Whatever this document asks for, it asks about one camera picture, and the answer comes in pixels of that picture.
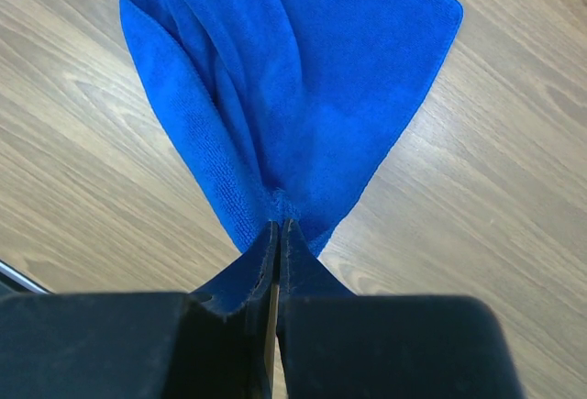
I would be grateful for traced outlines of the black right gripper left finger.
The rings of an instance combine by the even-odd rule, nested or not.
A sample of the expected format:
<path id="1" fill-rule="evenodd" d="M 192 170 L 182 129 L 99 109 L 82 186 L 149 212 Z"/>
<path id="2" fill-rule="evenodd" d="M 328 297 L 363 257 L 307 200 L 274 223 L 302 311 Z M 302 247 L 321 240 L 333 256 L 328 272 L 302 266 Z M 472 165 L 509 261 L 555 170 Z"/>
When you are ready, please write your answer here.
<path id="1" fill-rule="evenodd" d="M 279 228 L 190 293 L 1 295 L 4 398 L 268 398 Z"/>

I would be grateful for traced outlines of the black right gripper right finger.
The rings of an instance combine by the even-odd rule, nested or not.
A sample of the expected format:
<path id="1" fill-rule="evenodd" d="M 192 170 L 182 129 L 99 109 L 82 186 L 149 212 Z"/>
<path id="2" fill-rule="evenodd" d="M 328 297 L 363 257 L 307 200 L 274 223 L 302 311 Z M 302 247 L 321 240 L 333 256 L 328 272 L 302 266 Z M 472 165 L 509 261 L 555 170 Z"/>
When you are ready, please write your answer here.
<path id="1" fill-rule="evenodd" d="M 520 398 L 493 310 L 454 294 L 357 295 L 282 227 L 277 337 L 292 398 Z"/>

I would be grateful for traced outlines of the blue microfibre towel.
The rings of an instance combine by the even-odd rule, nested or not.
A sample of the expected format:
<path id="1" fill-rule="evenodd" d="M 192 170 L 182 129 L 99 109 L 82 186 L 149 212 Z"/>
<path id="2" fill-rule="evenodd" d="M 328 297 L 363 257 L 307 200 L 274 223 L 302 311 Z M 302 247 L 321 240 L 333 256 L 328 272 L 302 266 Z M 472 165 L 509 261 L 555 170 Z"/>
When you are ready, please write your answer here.
<path id="1" fill-rule="evenodd" d="M 119 0 L 150 106 L 240 251 L 319 254 L 413 119 L 457 0 Z"/>

